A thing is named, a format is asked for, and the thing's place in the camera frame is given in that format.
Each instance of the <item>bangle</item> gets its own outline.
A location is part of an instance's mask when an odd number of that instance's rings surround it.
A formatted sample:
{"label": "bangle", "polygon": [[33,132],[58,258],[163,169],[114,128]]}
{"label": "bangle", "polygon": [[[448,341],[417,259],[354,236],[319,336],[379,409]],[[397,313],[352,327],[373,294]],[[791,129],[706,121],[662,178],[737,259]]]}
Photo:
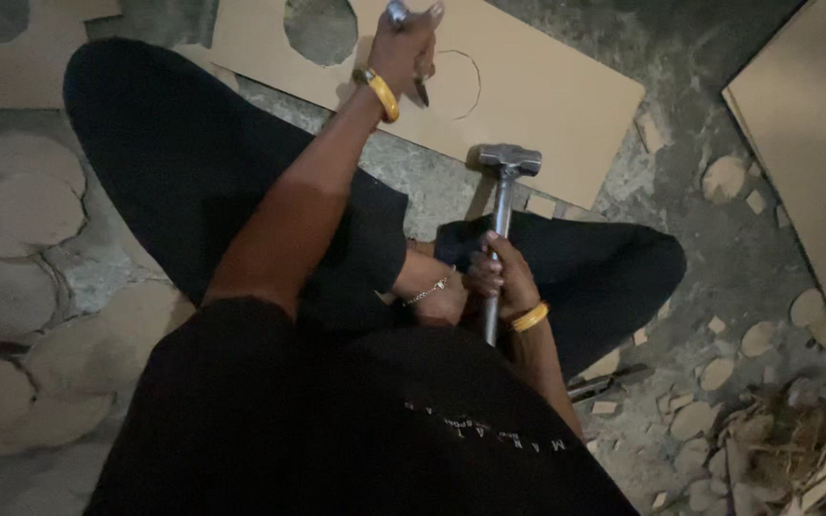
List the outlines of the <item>bangle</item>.
{"label": "bangle", "polygon": [[361,75],[369,87],[372,88],[378,100],[381,101],[381,105],[384,106],[384,121],[396,122],[400,118],[400,108],[397,107],[397,98],[394,97],[394,92],[387,86],[384,79],[371,68],[362,70]]}
{"label": "bangle", "polygon": [[534,325],[543,321],[548,313],[550,313],[550,305],[546,301],[541,301],[531,311],[512,321],[512,330],[522,333],[529,328],[533,328]]}

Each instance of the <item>cardboard sheet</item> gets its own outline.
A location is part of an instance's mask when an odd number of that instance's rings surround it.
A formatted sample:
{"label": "cardboard sheet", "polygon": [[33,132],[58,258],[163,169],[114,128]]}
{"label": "cardboard sheet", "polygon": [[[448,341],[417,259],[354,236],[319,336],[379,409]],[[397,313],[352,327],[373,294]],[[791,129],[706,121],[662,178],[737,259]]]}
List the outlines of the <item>cardboard sheet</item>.
{"label": "cardboard sheet", "polygon": [[[336,109],[351,92],[350,73],[364,62],[386,2],[350,0],[359,44],[346,61],[330,67],[312,63],[289,46],[284,4],[220,0],[213,61]],[[428,3],[407,5],[420,11]],[[436,37],[438,52],[456,53],[437,58],[439,75],[426,83],[430,97],[478,97],[476,106],[422,108],[403,97],[400,120],[381,129],[460,160],[478,143],[516,143],[539,150],[541,173],[522,183],[591,207],[630,127],[642,86],[483,0],[449,0]],[[460,59],[462,55],[469,59]],[[464,70],[443,70],[442,62]],[[473,75],[468,67],[476,67],[477,81],[466,79]],[[442,74],[465,80],[443,81]]]}
{"label": "cardboard sheet", "polygon": [[723,95],[826,297],[826,0],[802,7]]}
{"label": "cardboard sheet", "polygon": [[88,38],[82,20],[120,13],[117,0],[29,0],[28,28],[0,44],[0,108],[62,108],[63,74]]}

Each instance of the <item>hand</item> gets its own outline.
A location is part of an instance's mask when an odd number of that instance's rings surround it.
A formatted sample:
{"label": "hand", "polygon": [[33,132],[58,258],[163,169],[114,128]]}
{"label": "hand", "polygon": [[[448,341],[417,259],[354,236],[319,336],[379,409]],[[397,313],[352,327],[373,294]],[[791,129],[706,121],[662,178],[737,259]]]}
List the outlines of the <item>hand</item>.
{"label": "hand", "polygon": [[425,12],[411,14],[402,30],[394,28],[385,12],[378,19],[368,65],[387,83],[395,97],[411,91],[417,75],[435,74],[432,58],[435,56],[435,29],[442,22],[445,5],[440,0]]}
{"label": "hand", "polygon": [[[499,319],[510,323],[541,303],[531,269],[511,242],[496,231],[487,231],[481,247],[483,252],[471,254],[466,286],[487,298],[501,292]],[[491,259],[489,250],[495,251],[499,260]]]}

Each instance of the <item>leg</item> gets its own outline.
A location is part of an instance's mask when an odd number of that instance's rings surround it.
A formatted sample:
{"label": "leg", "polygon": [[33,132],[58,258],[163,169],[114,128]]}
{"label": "leg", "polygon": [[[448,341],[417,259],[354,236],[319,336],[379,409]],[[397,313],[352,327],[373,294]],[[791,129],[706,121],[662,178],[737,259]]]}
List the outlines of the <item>leg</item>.
{"label": "leg", "polygon": [[[63,95],[111,200],[197,304],[228,242],[313,138],[183,57],[140,41],[86,44],[69,63]],[[356,173],[300,316],[322,330],[386,321],[373,289],[389,290],[403,264],[406,207],[405,195]]]}
{"label": "leg", "polygon": [[[436,257],[462,270],[489,229],[489,217],[439,229]],[[677,240],[635,224],[548,220],[516,212],[512,243],[530,264],[564,375],[609,353],[655,315],[686,268]]]}

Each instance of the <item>knife blade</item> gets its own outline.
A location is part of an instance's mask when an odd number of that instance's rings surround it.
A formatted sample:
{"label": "knife blade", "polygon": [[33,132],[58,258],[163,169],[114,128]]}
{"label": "knife blade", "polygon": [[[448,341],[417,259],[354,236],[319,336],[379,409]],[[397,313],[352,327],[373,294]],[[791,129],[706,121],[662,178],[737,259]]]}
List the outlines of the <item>knife blade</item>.
{"label": "knife blade", "polygon": [[413,86],[416,87],[416,93],[419,95],[419,100],[422,101],[423,106],[429,107],[429,94],[426,93],[426,85],[423,83],[426,79],[424,77],[417,77],[413,80]]}

